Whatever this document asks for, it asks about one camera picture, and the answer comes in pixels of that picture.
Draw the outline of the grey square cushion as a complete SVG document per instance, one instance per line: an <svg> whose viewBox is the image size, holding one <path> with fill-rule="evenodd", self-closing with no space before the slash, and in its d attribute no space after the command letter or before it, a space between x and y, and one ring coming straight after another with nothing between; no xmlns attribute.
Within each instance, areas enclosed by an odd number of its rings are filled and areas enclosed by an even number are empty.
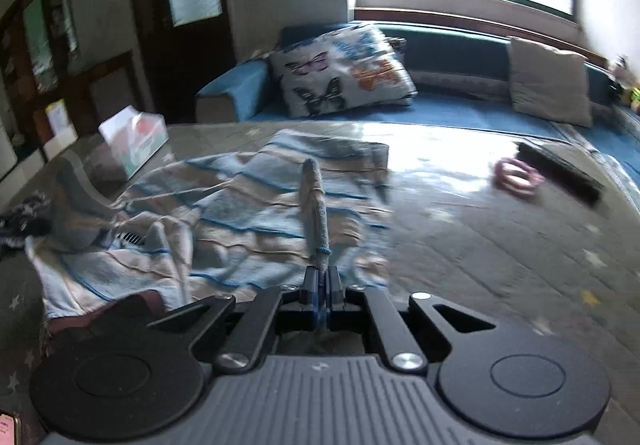
<svg viewBox="0 0 640 445"><path fill-rule="evenodd" d="M592 127L586 58L524 38L509 38L509 88L518 113Z"/></svg>

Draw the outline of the dark patterned cloth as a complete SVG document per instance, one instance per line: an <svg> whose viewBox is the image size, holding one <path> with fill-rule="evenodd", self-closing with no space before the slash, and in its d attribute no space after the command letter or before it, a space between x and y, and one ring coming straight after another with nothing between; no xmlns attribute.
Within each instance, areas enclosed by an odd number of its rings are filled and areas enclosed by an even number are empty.
<svg viewBox="0 0 640 445"><path fill-rule="evenodd" d="M35 192L20 203L1 212L1 257L7 257L25 248L30 236L42 237L51 230L50 200Z"/></svg>

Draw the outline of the blue striped knit garment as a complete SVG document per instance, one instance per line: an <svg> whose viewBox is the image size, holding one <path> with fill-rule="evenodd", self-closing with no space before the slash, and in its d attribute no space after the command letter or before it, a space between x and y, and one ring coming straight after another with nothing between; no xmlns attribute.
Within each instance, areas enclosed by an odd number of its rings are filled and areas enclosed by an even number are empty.
<svg viewBox="0 0 640 445"><path fill-rule="evenodd" d="M384 286L392 212L379 142L282 130L253 152L174 162L102 197L63 163L47 235L27 240L48 319L145 291L166 309L297 286L308 266Z"/></svg>

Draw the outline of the black remote control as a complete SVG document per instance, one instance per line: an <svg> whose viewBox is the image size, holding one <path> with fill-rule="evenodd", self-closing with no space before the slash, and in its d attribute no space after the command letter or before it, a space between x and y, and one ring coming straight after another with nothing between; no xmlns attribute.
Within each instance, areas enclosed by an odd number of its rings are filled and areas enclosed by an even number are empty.
<svg viewBox="0 0 640 445"><path fill-rule="evenodd" d="M549 177L566 191L589 205L597 204L605 187L573 163L554 152L531 142L518 143L518 159Z"/></svg>

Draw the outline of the dark wooden door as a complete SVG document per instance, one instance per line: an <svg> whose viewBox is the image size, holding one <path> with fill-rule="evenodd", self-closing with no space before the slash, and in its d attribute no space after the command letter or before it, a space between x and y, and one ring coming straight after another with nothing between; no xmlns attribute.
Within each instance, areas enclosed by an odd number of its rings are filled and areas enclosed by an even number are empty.
<svg viewBox="0 0 640 445"><path fill-rule="evenodd" d="M195 121L196 94L236 64L227 0L131 0L153 105Z"/></svg>

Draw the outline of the butterfly print pillow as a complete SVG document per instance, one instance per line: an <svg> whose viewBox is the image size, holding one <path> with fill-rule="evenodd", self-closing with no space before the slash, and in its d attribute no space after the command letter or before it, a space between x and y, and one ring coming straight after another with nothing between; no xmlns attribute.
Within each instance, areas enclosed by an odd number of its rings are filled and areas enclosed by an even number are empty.
<svg viewBox="0 0 640 445"><path fill-rule="evenodd" d="M268 60L294 118L374 105L408 106L416 96L390 42L370 23L279 48Z"/></svg>

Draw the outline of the smartphone with pink screen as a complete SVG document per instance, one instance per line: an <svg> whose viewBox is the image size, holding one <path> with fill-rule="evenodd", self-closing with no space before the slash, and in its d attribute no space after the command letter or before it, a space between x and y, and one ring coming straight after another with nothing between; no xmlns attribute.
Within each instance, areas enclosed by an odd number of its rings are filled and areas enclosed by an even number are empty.
<svg viewBox="0 0 640 445"><path fill-rule="evenodd" d="M20 419L10 413L0 413L0 445L18 445L20 436Z"/></svg>

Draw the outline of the tissue box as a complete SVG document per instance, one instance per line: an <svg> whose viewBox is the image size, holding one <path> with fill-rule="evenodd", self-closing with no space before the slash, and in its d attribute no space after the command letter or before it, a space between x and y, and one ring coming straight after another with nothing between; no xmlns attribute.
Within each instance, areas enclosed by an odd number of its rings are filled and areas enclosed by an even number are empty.
<svg viewBox="0 0 640 445"><path fill-rule="evenodd" d="M115 161L131 178L168 141L161 114L127 106L99 125L99 132Z"/></svg>

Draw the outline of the dark wooden cabinet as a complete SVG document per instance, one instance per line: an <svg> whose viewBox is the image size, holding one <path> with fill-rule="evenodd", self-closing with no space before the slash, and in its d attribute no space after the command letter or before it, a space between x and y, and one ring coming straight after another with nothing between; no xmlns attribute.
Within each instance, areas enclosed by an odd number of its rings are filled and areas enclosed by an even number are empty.
<svg viewBox="0 0 640 445"><path fill-rule="evenodd" d="M56 106L81 136L119 109L144 107L130 50L95 64L80 58L72 0L16 0L1 17L1 78L18 161L46 154L54 139L48 112Z"/></svg>

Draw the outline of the blue sofa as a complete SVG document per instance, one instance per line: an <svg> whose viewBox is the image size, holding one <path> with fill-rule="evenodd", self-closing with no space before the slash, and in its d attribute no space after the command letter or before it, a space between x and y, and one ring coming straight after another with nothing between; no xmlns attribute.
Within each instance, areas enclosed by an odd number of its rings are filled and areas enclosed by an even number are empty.
<svg viewBox="0 0 640 445"><path fill-rule="evenodd" d="M592 127L568 127L513 110L509 87L509 42L497 35L409 23L382 22L389 38L405 44L400 59L418 93L409 105L365 105L329 113L336 121L371 121L474 128L566 139L596 153L639 194L639 121L618 108L608 72L587 64ZM196 95L200 123L283 121L288 106L268 61L243 62Z"/></svg>

